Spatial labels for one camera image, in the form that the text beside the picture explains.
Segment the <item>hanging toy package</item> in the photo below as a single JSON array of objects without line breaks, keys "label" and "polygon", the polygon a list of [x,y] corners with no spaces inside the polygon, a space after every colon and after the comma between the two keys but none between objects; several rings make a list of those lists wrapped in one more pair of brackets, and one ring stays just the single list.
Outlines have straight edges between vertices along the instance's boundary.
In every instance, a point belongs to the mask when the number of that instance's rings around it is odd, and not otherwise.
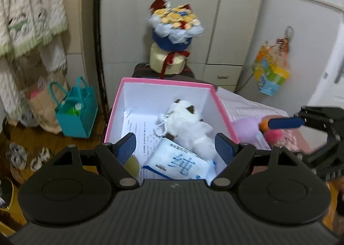
[{"label": "hanging toy package", "polygon": [[289,26],[285,36],[276,39],[275,45],[268,47],[266,41],[261,46],[252,67],[260,92],[273,96],[289,78],[288,53],[293,34],[293,28]]}]

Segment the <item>paper bag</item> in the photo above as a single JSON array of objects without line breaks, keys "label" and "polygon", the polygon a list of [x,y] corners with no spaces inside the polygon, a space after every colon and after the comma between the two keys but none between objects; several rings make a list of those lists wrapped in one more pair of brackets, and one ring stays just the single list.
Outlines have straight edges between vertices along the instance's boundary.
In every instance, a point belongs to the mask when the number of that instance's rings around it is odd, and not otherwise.
[{"label": "paper bag", "polygon": [[[65,75],[61,71],[55,74],[54,81],[58,82],[63,88],[68,91],[68,85]],[[62,131],[55,115],[56,103],[51,98],[49,89],[46,87],[35,97],[30,99],[32,92],[37,91],[37,83],[31,86],[25,93],[25,97],[29,103],[31,111],[38,121],[39,125],[48,132],[58,134]],[[56,99],[61,102],[65,98],[65,93],[59,88],[54,88],[54,94]]]}]

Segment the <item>blue handle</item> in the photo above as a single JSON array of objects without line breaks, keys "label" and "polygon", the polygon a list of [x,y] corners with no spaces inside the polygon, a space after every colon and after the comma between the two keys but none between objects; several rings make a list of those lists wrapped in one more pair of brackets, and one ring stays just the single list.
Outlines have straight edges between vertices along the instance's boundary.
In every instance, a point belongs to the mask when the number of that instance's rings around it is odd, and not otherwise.
[{"label": "blue handle", "polygon": [[51,82],[51,83],[49,84],[49,87],[48,87],[48,88],[49,88],[50,96],[51,96],[51,98],[56,102],[57,106],[59,106],[60,103],[57,101],[56,96],[55,96],[55,94],[53,93],[53,90],[52,90],[52,86],[53,86],[53,85],[56,85],[61,91],[63,91],[63,92],[65,93],[65,95],[68,94],[68,91],[66,91],[66,90],[63,88],[63,86],[61,86],[58,82]]},{"label": "blue handle", "polygon": [[304,124],[304,120],[300,117],[272,118],[268,121],[268,127],[270,129],[296,129]]}]

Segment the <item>yellow flower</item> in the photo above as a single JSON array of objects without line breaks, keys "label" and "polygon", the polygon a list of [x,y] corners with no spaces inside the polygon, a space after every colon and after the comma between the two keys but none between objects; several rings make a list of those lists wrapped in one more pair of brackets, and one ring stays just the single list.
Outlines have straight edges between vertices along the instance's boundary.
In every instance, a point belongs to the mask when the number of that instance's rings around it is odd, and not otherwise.
[{"label": "yellow flower", "polygon": [[154,12],[154,15],[164,17],[167,14],[167,9],[159,9]]},{"label": "yellow flower", "polygon": [[173,28],[179,28],[182,24],[180,22],[173,23]]},{"label": "yellow flower", "polygon": [[169,20],[168,20],[167,17],[162,17],[162,18],[160,19],[160,21],[161,21],[162,23],[169,23]]},{"label": "yellow flower", "polygon": [[194,20],[192,20],[191,24],[192,25],[200,25],[201,22],[199,20],[197,20],[197,19],[194,19]]},{"label": "yellow flower", "polygon": [[167,15],[167,18],[170,22],[180,22],[182,20],[182,16],[178,13],[172,12]]},{"label": "yellow flower", "polygon": [[183,8],[183,5],[179,5],[175,8],[173,8],[172,11],[177,13],[177,12],[180,12],[182,10],[182,8]]},{"label": "yellow flower", "polygon": [[190,23],[186,23],[185,26],[184,26],[184,28],[185,28],[186,30],[190,29],[190,28],[191,28],[191,24],[190,24]]},{"label": "yellow flower", "polygon": [[196,15],[194,13],[187,16],[183,16],[183,20],[187,23],[192,22],[195,18],[196,18]]}]

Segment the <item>paper document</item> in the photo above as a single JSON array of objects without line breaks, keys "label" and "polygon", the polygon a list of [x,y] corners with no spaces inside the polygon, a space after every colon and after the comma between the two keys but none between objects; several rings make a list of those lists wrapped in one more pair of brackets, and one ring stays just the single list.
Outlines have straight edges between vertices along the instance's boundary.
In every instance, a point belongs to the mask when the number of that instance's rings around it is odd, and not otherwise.
[{"label": "paper document", "polygon": [[157,116],[135,114],[132,109],[128,109],[124,113],[122,137],[129,132],[133,132],[136,136],[136,149],[133,155],[137,158],[140,164],[140,172],[137,178],[140,184],[142,184],[143,179],[147,178],[164,179],[164,177],[158,174],[147,169],[142,169],[143,164],[161,140],[161,137],[155,134],[157,121]]}]

